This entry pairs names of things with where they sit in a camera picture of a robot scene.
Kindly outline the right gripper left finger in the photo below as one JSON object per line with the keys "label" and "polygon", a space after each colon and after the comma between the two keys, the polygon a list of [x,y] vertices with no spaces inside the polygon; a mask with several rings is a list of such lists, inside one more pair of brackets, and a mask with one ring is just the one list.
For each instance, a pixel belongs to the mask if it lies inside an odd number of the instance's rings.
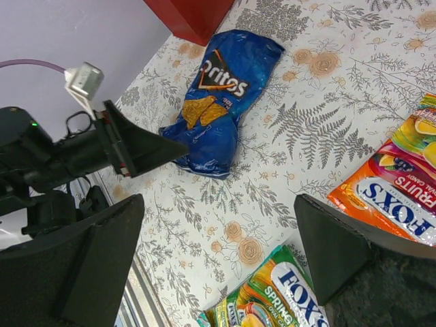
{"label": "right gripper left finger", "polygon": [[143,218],[136,194],[1,251],[1,325],[113,326]]}

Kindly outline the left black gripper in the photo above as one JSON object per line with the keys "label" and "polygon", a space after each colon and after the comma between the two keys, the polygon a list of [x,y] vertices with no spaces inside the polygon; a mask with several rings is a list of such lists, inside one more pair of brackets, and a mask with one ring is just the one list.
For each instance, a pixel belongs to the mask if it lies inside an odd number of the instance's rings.
{"label": "left black gripper", "polygon": [[186,145],[133,124],[110,100],[82,132],[53,142],[19,107],[1,109],[1,214],[27,211],[21,232],[31,238],[82,221],[109,207],[98,186],[76,202],[72,181],[108,166],[124,177],[143,175],[186,154]]}

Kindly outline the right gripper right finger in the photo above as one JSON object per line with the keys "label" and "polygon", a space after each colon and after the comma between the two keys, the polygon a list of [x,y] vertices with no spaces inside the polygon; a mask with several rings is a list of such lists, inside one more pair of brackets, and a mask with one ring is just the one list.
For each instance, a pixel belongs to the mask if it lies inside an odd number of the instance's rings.
{"label": "right gripper right finger", "polygon": [[307,194],[294,210],[313,290],[331,326],[434,326],[435,248]]}

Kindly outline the green snack package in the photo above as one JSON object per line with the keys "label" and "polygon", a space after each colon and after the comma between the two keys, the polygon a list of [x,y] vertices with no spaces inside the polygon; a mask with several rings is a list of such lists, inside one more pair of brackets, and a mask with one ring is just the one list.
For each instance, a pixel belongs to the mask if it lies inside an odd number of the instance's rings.
{"label": "green snack package", "polygon": [[277,247],[238,288],[197,318],[199,326],[329,327],[310,276],[288,245]]}

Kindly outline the orange snack package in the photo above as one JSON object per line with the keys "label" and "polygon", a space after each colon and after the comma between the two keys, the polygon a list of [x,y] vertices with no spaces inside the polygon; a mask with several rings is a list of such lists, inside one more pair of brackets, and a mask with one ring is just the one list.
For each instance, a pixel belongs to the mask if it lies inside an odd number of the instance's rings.
{"label": "orange snack package", "polygon": [[435,96],[416,111],[328,199],[344,213],[435,246]]}

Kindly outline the blue Doritos chip bag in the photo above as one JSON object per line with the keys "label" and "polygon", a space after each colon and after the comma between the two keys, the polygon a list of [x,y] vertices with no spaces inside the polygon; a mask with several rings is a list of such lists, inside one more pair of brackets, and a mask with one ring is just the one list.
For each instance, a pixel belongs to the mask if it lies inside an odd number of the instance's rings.
{"label": "blue Doritos chip bag", "polygon": [[175,123],[159,129],[189,149],[174,160],[180,169],[219,179],[229,175],[239,120],[264,91],[283,52],[276,41],[249,31],[212,36]]}

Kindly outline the red paper bag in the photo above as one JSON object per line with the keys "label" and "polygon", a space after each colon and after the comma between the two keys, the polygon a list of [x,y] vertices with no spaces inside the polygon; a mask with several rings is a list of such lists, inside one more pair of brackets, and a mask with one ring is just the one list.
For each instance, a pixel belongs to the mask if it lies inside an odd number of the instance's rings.
{"label": "red paper bag", "polygon": [[172,34],[206,46],[234,0],[144,0]]}

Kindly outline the floral table mat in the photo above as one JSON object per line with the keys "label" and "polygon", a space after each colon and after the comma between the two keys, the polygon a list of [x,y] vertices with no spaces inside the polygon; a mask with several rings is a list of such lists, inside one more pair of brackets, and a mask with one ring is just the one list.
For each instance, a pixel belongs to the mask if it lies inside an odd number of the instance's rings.
{"label": "floral table mat", "polygon": [[221,28],[285,48],[229,177],[99,175],[113,202],[144,197],[136,254],[171,326],[195,326],[284,240],[305,263],[295,197],[324,200],[435,92],[434,1],[237,1]]}

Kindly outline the aluminium front rail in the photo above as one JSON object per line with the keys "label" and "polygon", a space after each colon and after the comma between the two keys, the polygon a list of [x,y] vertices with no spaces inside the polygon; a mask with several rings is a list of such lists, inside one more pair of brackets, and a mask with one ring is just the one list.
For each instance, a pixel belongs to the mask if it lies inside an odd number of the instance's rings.
{"label": "aluminium front rail", "polygon": [[114,325],[118,327],[171,326],[137,254],[132,260]]}

